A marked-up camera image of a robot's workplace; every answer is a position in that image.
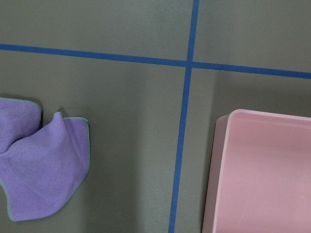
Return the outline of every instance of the horizontal blue line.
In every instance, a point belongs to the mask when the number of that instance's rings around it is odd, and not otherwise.
[[[259,67],[244,67],[244,66],[204,63],[204,62],[191,62],[191,61],[171,60],[171,59],[162,59],[162,58],[153,58],[153,57],[118,55],[118,54],[101,53],[101,52],[62,50],[62,49],[52,49],[52,48],[22,46],[22,45],[8,45],[8,44],[0,44],[0,50],[32,52],[32,53],[62,55],[62,56],[71,56],[71,57],[85,57],[85,58],[104,59],[104,60],[112,60],[112,61],[174,66],[174,67],[192,67],[192,68],[199,68],[199,69],[213,69],[213,70],[223,70],[223,71],[232,71],[232,72],[243,72],[243,73],[311,79],[311,73],[309,72],[259,68]]]
[[[186,67],[188,64],[187,61],[181,61],[181,60],[171,60],[171,59],[162,59],[162,58],[153,58],[153,57],[140,57],[140,56],[130,56],[130,55],[118,55],[118,54],[101,53],[101,52],[87,52],[87,51],[78,51],[78,50],[52,49],[52,48],[22,46],[22,45],[0,44],[0,50],[33,52],[33,53],[62,55],[62,56],[70,56],[70,57],[85,57],[85,58],[165,65],[165,66],[174,66],[174,67]]]

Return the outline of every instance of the pink plastic bin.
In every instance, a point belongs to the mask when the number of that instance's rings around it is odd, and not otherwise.
[[[311,118],[217,120],[203,233],[311,233]]]

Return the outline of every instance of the towel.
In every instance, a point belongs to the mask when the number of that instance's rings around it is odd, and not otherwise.
[[[6,193],[10,219],[24,221],[56,213],[81,185],[88,170],[87,120],[55,113],[51,123],[15,141],[0,154],[0,184]]]
[[[39,105],[27,100],[0,98],[0,153],[17,140],[34,134],[40,119]]]

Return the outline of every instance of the vertical blue line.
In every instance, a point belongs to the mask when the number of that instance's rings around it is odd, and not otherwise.
[[[182,97],[182,103],[181,103],[180,121],[179,121],[177,152],[176,152],[170,222],[169,222],[169,231],[168,231],[169,233],[175,232],[180,174],[181,174],[181,166],[182,166],[182,158],[183,158],[183,150],[184,150],[187,110],[188,110],[191,73],[192,73],[191,66],[192,66],[193,54],[194,54],[194,44],[195,44],[196,27],[197,27],[197,21],[198,21],[198,12],[199,12],[199,0],[193,0],[190,33],[189,33],[189,43],[188,43],[188,54],[187,54],[187,66],[185,70],[184,89],[183,89],[183,97]]]

